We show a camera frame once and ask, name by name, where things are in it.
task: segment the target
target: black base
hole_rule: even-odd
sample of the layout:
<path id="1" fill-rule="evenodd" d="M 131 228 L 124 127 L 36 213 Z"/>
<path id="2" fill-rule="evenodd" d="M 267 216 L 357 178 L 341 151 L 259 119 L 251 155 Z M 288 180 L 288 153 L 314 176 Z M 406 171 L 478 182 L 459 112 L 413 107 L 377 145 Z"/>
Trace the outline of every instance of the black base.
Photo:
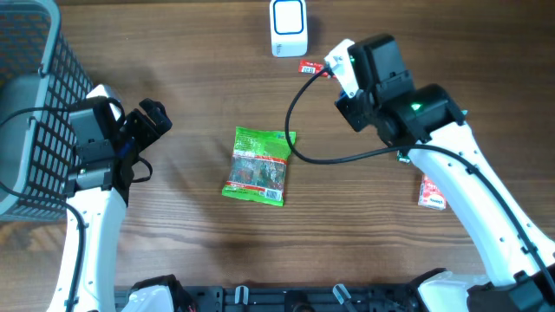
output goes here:
<path id="1" fill-rule="evenodd" d="M 286 312 L 285 296 L 290 291 L 305 293 L 307 303 L 316 312 L 348 311 L 339 304 L 331 287 L 249 289 L 248 305 L 235 304 L 235 289 L 222 287 L 184 287 L 196 302 L 199 312 Z M 424 311 L 409 284 L 374 284 L 347 287 L 351 302 L 359 312 Z M 127 304 L 129 291 L 115 292 L 116 311 Z"/>

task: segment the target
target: white device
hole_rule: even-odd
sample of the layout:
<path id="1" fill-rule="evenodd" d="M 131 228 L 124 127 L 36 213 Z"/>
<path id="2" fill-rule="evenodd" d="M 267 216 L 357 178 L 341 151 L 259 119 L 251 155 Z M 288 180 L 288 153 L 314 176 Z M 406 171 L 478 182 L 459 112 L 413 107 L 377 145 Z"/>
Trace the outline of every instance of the white device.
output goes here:
<path id="1" fill-rule="evenodd" d="M 308 26 L 304 0 L 270 2 L 271 52 L 276 57 L 305 55 Z"/>

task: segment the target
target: snack bag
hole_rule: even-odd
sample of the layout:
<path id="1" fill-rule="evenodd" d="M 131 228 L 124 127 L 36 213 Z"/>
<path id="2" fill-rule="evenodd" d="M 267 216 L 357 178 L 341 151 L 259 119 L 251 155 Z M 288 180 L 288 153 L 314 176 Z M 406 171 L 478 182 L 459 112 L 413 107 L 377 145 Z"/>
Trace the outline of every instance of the snack bag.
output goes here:
<path id="1" fill-rule="evenodd" d="M 290 132 L 295 143 L 296 133 Z M 222 195 L 270 205 L 284 205 L 285 169 L 291 149 L 283 131 L 237 127 L 232 172 Z"/>

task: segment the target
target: plastic mesh basket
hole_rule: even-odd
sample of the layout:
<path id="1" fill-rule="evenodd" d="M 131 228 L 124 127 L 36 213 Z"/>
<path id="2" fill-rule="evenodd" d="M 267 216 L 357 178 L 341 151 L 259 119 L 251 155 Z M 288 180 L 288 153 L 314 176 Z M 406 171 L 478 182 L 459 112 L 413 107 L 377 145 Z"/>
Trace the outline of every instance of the plastic mesh basket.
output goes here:
<path id="1" fill-rule="evenodd" d="M 92 88 L 50 0 L 0 1 L 0 120 L 26 107 L 71 107 Z M 0 179 L 16 192 L 61 198 L 75 136 L 68 113 L 34 112 L 0 129 Z M 56 220 L 65 209 L 0 191 L 0 220 Z"/>

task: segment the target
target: wooden table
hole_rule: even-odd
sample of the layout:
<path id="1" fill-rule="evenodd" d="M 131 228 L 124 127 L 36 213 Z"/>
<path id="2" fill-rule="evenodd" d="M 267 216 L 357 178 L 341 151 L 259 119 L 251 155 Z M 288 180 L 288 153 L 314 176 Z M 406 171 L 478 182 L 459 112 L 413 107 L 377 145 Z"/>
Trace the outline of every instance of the wooden table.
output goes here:
<path id="1" fill-rule="evenodd" d="M 62 31 L 95 83 L 127 110 L 166 105 L 173 129 L 145 152 L 150 182 L 133 185 L 116 285 L 174 273 L 185 285 L 405 282 L 447 267 L 481 273 L 450 210 L 416 205 L 421 173 L 384 155 L 340 166 L 290 158 L 284 207 L 221 196 L 235 126 L 281 130 L 309 76 L 271 55 L 268 2 L 81 5 L 65 0 Z M 317 1 L 310 51 L 343 38 L 393 34 L 415 84 L 440 83 L 468 109 L 482 151 L 530 217 L 555 236 L 553 1 Z M 334 81 L 298 103 L 298 148 L 320 158 L 382 147 L 334 108 Z M 65 224 L 0 224 L 0 307 L 42 311 L 56 285 Z"/>

